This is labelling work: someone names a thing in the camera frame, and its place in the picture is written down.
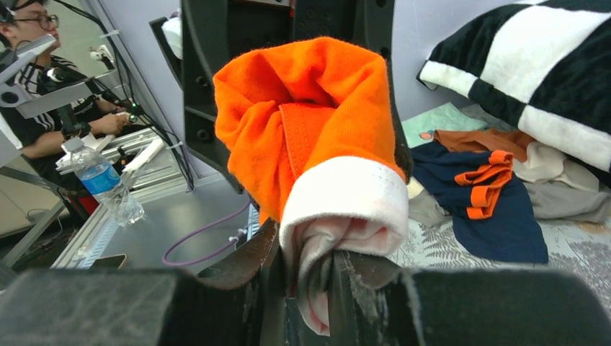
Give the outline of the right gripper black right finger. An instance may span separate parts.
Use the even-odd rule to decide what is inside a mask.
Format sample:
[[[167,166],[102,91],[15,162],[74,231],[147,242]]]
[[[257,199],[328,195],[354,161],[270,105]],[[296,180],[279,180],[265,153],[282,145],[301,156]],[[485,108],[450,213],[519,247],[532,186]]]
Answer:
[[[579,278],[544,269],[402,268],[336,251],[333,345],[608,345],[610,320]]]

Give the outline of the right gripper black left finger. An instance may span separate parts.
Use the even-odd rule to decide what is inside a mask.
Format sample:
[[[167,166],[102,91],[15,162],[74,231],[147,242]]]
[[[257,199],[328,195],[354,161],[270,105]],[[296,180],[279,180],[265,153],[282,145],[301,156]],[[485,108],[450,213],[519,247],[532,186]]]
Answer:
[[[29,270],[1,294],[3,345],[258,345],[278,252],[267,221],[235,252],[180,269]]]

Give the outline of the orange underwear white trim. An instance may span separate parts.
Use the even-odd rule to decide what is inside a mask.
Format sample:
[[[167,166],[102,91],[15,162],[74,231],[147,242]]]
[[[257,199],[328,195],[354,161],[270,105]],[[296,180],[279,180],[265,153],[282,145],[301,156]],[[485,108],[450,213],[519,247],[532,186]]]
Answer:
[[[385,60],[317,37],[234,58],[213,86],[228,171],[277,223],[286,292],[328,336],[331,254],[386,257],[409,232]]]

